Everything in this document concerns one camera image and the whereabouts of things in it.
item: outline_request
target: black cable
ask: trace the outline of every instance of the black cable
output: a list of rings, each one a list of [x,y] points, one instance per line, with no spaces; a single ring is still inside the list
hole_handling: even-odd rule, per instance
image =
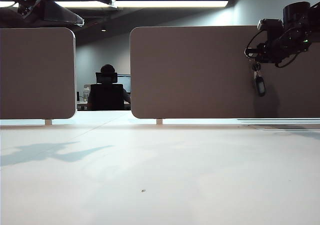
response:
[[[277,68],[282,69],[282,68],[288,66],[289,64],[291,64],[291,63],[298,57],[298,55],[299,55],[300,53],[301,53],[301,52],[296,53],[295,56],[294,56],[288,63],[286,63],[286,64],[283,65],[283,66],[279,66],[279,63],[276,63],[276,64],[274,64],[274,65],[275,65]]]
[[[318,5],[320,5],[320,1],[317,2],[316,4],[312,5],[310,8],[313,9],[314,7],[316,7],[316,6],[318,6]]]
[[[249,42],[248,45],[246,46],[246,48],[245,48],[246,50],[249,48],[250,44],[251,44],[252,41],[256,38],[256,36],[258,36],[258,35],[259,35],[260,33],[262,33],[263,31],[265,31],[265,30],[261,30],[260,32],[258,32],[256,35],[253,36],[253,38],[250,40],[250,42]]]

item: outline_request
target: desk surface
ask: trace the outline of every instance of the desk surface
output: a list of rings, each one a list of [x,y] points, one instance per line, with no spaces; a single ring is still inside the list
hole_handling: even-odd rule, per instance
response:
[[[320,223],[319,125],[159,126],[129,111],[86,111],[8,126],[29,122],[1,121],[2,224]]]

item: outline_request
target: panel support leg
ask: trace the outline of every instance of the panel support leg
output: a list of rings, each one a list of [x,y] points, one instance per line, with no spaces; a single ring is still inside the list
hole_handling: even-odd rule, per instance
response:
[[[45,119],[44,125],[52,125],[52,119]]]
[[[157,125],[162,125],[162,124],[164,124],[164,123],[163,123],[163,119],[162,119],[162,118],[156,119],[156,124],[157,124]]]

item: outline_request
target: computer monitor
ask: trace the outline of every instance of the computer monitor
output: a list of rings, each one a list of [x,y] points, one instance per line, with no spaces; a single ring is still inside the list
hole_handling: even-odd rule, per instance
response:
[[[131,93],[131,76],[130,76],[130,74],[118,74],[117,84],[122,84],[123,88],[128,93]]]

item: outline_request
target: chair backrest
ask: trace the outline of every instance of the chair backrest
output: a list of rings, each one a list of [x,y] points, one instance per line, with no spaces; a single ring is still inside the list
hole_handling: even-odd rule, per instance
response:
[[[124,87],[122,84],[92,84],[90,90],[91,110],[124,110]]]

